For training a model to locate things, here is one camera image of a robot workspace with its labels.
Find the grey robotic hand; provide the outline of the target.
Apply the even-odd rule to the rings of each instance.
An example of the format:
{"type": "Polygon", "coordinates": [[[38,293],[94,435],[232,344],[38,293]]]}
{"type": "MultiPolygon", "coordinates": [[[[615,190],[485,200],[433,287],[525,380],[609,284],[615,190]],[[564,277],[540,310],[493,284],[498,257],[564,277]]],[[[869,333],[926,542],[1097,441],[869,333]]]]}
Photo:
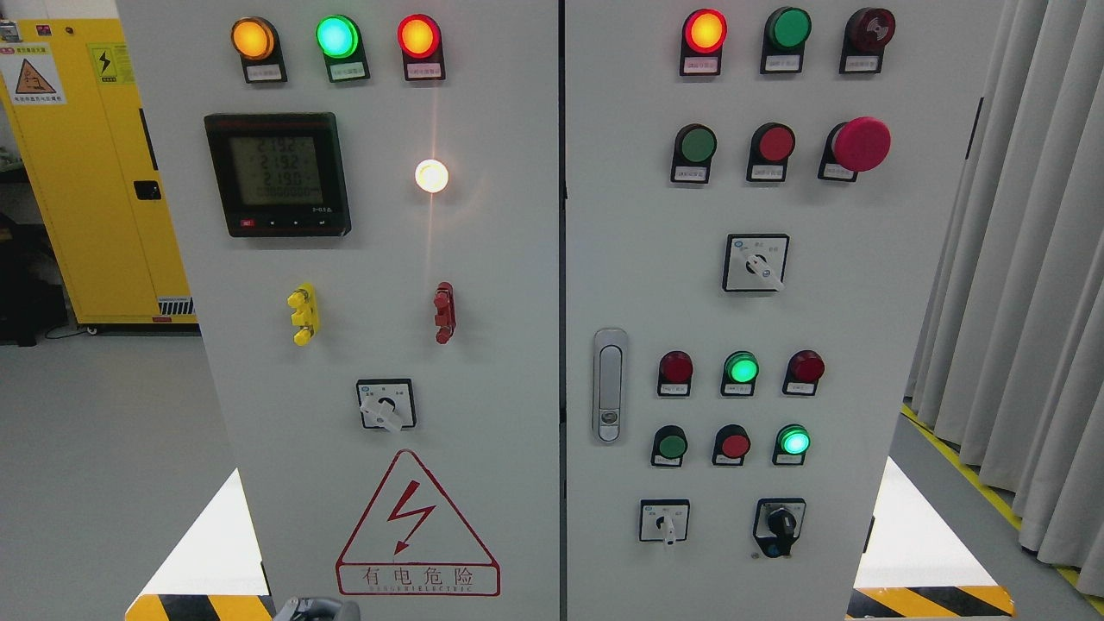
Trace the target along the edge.
{"type": "Polygon", "coordinates": [[[288,620],[361,620],[361,609],[354,601],[326,597],[291,597],[273,615],[273,621],[288,620]]]}

